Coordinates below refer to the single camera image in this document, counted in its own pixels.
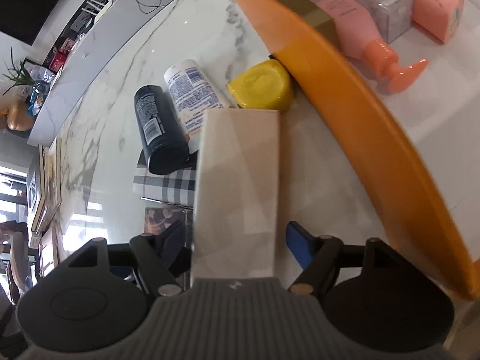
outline orange plastic edge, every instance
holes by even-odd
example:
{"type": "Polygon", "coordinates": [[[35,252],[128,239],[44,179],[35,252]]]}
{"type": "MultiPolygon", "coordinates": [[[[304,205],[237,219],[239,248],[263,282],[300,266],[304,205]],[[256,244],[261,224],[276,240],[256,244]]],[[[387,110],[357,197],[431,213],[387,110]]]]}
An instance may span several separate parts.
{"type": "Polygon", "coordinates": [[[290,71],[362,181],[390,244],[458,295],[480,295],[473,263],[429,172],[403,130],[325,38],[276,0],[236,0],[290,71]]]}

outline black and white plaid pattern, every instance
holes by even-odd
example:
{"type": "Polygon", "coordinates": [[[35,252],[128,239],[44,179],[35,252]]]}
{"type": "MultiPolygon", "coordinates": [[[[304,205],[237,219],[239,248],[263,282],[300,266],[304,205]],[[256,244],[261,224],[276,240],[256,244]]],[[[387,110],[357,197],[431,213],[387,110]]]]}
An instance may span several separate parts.
{"type": "Polygon", "coordinates": [[[194,206],[196,166],[180,169],[169,175],[154,175],[148,171],[142,157],[143,155],[138,161],[133,178],[133,192],[165,203],[194,206]]]}

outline marble table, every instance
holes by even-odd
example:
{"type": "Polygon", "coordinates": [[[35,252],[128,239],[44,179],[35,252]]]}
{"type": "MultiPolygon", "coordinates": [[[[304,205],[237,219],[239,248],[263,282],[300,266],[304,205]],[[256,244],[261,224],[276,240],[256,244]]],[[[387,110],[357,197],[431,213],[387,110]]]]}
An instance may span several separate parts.
{"type": "MultiPolygon", "coordinates": [[[[166,69],[188,58],[230,98],[226,84],[268,54],[234,0],[174,0],[138,31],[92,82],[58,133],[62,202],[52,225],[60,258],[93,237],[127,242],[143,232],[145,208],[161,206],[133,192],[142,149],[133,99],[141,86],[166,90],[166,69]]],[[[287,221],[351,243],[385,238],[385,233],[337,141],[299,90],[282,116],[281,130],[275,271],[288,284],[300,268],[285,247],[287,221]]]]}

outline barcode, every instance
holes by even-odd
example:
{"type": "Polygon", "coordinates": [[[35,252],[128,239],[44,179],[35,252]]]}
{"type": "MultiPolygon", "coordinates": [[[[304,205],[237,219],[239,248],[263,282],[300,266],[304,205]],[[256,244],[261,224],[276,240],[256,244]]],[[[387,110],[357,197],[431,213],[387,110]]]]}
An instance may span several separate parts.
{"type": "Polygon", "coordinates": [[[202,75],[196,67],[189,67],[188,69],[185,69],[185,71],[187,72],[187,76],[192,84],[195,84],[197,81],[203,80],[202,75]]]}
{"type": "Polygon", "coordinates": [[[158,125],[157,119],[151,119],[145,123],[145,126],[143,126],[143,132],[145,133],[147,145],[149,145],[152,140],[154,140],[156,137],[159,137],[163,133],[158,125]]]}

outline yellow container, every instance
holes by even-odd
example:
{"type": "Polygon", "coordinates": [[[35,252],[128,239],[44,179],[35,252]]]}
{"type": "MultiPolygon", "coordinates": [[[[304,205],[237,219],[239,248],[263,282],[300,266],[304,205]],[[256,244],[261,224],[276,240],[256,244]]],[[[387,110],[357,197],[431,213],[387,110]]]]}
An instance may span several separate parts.
{"type": "Polygon", "coordinates": [[[275,59],[253,66],[227,87],[242,108],[286,111],[293,99],[289,73],[275,59]]]}

